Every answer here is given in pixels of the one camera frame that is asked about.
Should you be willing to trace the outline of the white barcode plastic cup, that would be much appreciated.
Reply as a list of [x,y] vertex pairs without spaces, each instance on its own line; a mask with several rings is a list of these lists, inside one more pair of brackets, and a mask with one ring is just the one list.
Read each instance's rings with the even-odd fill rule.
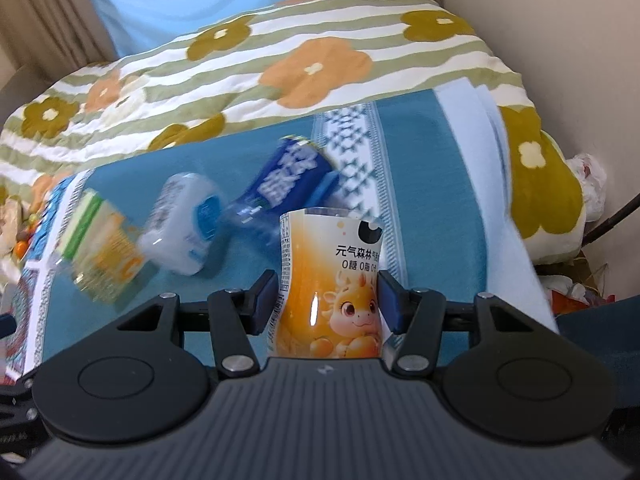
[[219,231],[224,200],[208,177],[182,172],[160,190],[138,247],[152,263],[180,275],[194,275],[206,263]]

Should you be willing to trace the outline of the yellow label clear cup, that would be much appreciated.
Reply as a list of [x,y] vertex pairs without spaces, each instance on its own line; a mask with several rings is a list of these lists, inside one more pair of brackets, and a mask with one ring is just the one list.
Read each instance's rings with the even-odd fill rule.
[[138,237],[139,230],[122,216],[122,224],[108,239],[96,266],[83,271],[72,269],[76,286],[92,300],[115,302],[145,264]]

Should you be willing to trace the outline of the blue plastic cup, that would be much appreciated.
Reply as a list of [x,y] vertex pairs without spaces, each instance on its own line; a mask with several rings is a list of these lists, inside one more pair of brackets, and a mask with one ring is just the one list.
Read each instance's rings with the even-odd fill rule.
[[260,244],[280,242],[280,217],[322,207],[340,184],[334,162],[314,142],[285,136],[245,192],[226,207],[222,218],[236,232]]

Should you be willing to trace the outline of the left brown curtain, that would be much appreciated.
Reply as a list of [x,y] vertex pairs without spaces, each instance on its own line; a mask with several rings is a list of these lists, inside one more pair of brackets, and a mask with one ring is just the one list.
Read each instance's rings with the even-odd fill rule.
[[91,0],[1,0],[1,45],[12,63],[53,81],[117,58]]

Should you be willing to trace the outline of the blue patterned cloth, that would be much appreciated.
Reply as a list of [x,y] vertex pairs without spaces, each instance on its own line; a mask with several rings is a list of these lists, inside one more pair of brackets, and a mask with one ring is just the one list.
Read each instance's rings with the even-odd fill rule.
[[[187,278],[146,266],[116,304],[104,304],[54,266],[58,240],[86,191],[135,226],[160,223],[166,217],[153,207],[182,172],[209,178],[222,196],[200,273]],[[510,216],[514,180],[497,103],[487,87],[465,78],[73,174],[47,194],[22,275],[4,297],[17,330],[2,342],[1,378],[14,382],[159,292],[191,300],[220,285],[247,284],[279,265],[282,214],[319,204],[378,222],[380,265],[401,284],[458,301],[492,292],[555,328]]]

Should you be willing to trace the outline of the green white label cup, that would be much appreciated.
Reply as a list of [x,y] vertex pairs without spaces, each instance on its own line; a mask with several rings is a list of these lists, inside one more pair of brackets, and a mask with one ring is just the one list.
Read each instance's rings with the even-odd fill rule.
[[88,188],[81,194],[70,216],[51,262],[61,269],[83,271],[96,266],[107,241],[122,224],[122,214],[98,192]]

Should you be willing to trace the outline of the orange cartoon label plastic cup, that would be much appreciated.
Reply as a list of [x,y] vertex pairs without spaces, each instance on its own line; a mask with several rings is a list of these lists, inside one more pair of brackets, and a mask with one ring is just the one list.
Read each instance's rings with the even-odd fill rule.
[[376,280],[382,226],[343,209],[305,208],[282,214],[280,240],[270,353],[294,359],[380,356]]

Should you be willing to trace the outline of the white plastic bag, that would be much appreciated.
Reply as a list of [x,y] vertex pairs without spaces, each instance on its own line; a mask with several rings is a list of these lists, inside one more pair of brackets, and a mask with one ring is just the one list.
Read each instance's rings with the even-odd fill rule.
[[582,188],[586,207],[586,221],[598,222],[605,210],[606,172],[592,155],[582,153],[566,161]]

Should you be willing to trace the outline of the floral striped quilt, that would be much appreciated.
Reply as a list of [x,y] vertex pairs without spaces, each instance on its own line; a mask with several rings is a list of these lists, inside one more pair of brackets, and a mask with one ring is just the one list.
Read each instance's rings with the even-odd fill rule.
[[40,204],[60,177],[465,78],[512,148],[511,214],[536,263],[578,252],[586,206],[521,76],[434,0],[286,0],[76,70],[1,124],[1,194]]

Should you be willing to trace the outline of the bowl of fruit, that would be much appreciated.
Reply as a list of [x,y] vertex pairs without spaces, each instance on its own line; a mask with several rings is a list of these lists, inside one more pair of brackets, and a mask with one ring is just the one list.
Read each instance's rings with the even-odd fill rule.
[[12,256],[16,261],[22,261],[29,250],[36,229],[40,223],[40,214],[29,214],[17,231],[16,242],[12,250]]

